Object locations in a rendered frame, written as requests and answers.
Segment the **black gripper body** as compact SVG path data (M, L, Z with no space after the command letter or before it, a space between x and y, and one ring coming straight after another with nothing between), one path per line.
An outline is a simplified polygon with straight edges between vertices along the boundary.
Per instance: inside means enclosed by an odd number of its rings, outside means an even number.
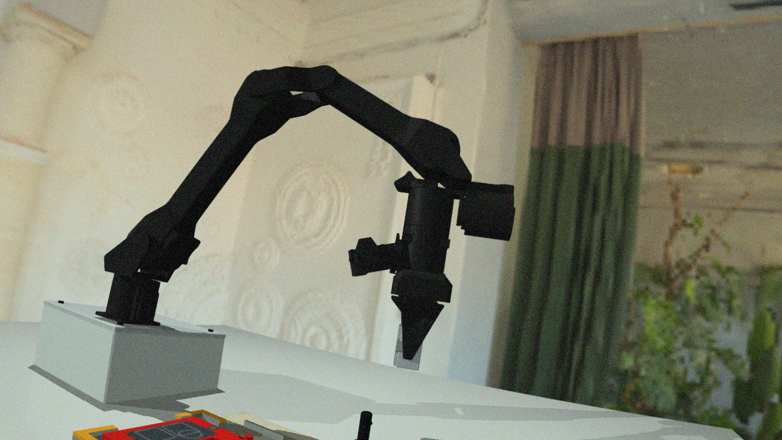
M391 293L413 301L450 303L452 284L444 274L450 233L432 227L404 225L402 268Z

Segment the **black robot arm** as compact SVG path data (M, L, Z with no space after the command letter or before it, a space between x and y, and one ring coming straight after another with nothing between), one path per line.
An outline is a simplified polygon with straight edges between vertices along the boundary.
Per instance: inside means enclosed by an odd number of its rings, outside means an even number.
M474 183L450 129L403 114L330 66L256 70L238 89L229 121L168 203L145 215L125 241L105 254L105 272L114 273L114 279L106 311L95 315L160 326L154 322L160 282L169 282L174 270L188 264L200 243L194 238L199 218L238 165L290 118L329 104L389 143L424 178L409 171L394 182L398 192L409 193L404 226L450 233L458 199L457 226L464 236L510 241L514 186ZM359 239L348 251L352 277L384 270L398 274L401 248L399 233L394 243L379 246L371 237Z

